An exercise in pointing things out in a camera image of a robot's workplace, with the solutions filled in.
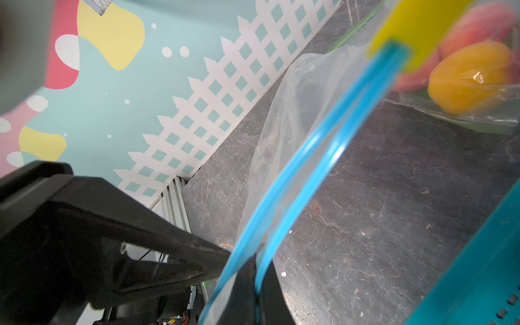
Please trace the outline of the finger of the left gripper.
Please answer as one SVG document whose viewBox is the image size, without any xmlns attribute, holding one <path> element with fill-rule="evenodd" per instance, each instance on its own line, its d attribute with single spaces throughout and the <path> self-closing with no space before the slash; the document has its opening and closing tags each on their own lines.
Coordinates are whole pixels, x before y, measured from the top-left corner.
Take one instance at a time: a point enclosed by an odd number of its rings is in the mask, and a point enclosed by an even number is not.
<svg viewBox="0 0 520 325">
<path fill-rule="evenodd" d="M 220 275 L 229 253 L 99 177 L 35 161 L 1 179 L 1 311 L 55 313 L 180 292 Z"/>
</svg>

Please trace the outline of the pink peach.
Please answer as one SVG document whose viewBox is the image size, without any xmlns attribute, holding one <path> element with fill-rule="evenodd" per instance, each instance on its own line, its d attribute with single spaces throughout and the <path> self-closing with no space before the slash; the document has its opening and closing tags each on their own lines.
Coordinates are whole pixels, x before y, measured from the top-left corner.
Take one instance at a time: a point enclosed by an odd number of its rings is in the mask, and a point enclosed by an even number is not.
<svg viewBox="0 0 520 325">
<path fill-rule="evenodd" d="M 401 74 L 394 84 L 393 92 L 415 92 L 427 88 L 429 77 L 434 68 L 440 63 L 440 54 L 436 50 L 422 67 L 411 73 Z"/>
<path fill-rule="evenodd" d="M 502 42 L 517 18 L 509 4 L 492 2 L 470 9 L 439 45 L 442 59 L 460 49 L 491 39 Z"/>
</svg>

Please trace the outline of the blue stick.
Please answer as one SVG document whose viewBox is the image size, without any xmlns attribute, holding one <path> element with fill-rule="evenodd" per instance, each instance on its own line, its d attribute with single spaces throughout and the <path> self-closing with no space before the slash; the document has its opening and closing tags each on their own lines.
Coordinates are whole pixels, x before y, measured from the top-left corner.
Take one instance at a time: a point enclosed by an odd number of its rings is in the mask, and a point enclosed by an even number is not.
<svg viewBox="0 0 520 325">
<path fill-rule="evenodd" d="M 290 229 L 400 73 L 418 70 L 469 1 L 384 1 L 327 54 L 304 54 L 287 70 L 249 169 L 236 242 L 199 322 L 255 255 L 258 300 Z"/>
</svg>

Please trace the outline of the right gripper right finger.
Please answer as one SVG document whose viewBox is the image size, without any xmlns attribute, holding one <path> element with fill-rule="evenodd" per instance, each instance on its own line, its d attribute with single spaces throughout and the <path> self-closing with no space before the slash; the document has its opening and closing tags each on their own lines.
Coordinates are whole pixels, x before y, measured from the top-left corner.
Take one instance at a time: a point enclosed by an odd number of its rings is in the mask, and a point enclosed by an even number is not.
<svg viewBox="0 0 520 325">
<path fill-rule="evenodd" d="M 295 325 L 284 300 L 274 263 L 265 273 L 258 300 L 259 323 L 264 325 Z"/>
</svg>

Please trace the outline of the clear green zip-top bag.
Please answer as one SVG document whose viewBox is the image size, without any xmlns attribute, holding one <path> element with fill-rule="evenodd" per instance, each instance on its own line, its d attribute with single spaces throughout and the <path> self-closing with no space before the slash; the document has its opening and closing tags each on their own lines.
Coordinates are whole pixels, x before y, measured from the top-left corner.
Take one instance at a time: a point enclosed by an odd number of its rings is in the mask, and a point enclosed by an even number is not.
<svg viewBox="0 0 520 325">
<path fill-rule="evenodd" d="M 519 131 L 519 2 L 474 1 L 388 101 L 485 134 Z"/>
</svg>

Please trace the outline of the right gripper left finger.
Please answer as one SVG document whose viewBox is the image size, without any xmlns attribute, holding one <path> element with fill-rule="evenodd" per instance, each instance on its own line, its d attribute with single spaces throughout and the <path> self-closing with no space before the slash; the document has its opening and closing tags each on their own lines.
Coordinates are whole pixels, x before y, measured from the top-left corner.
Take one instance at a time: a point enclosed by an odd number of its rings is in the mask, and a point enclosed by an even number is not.
<svg viewBox="0 0 520 325">
<path fill-rule="evenodd" d="M 209 310 L 207 324 L 256 324 L 256 256 L 253 255 L 236 273 Z"/>
</svg>

